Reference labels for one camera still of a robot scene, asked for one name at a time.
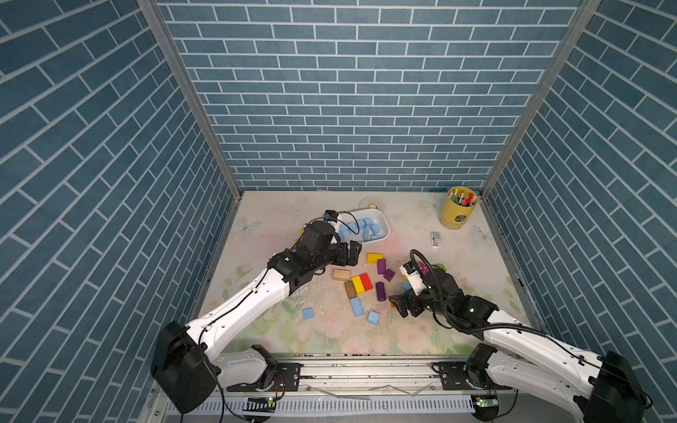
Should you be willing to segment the light blue block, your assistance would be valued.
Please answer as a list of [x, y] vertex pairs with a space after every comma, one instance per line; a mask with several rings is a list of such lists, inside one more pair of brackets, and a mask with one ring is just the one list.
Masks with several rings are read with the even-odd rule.
[[372, 220], [372, 218], [365, 218], [364, 223], [364, 240], [365, 241], [375, 241], [381, 238], [381, 227]]

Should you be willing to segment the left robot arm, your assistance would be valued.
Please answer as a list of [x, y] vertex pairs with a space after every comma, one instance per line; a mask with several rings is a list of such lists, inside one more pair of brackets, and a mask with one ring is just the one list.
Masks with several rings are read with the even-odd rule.
[[254, 345], [243, 352], [220, 354], [243, 329], [275, 304], [312, 281], [329, 265], [355, 266], [359, 241], [341, 241], [334, 223], [307, 224], [292, 247], [274, 255], [259, 275], [211, 312], [181, 325], [172, 321], [155, 342], [150, 375], [181, 414], [204, 403], [216, 389], [238, 384], [268, 387], [277, 362]]

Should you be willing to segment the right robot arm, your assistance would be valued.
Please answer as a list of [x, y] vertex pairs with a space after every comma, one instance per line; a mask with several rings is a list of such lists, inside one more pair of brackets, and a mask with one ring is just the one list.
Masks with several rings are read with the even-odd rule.
[[465, 294], [438, 266], [411, 260], [400, 271], [410, 287], [389, 301], [402, 317], [428, 311], [444, 329], [479, 340], [464, 366], [475, 389], [509, 387], [583, 422], [640, 422], [652, 408], [652, 398], [620, 354], [599, 355], [532, 328], [495, 303]]

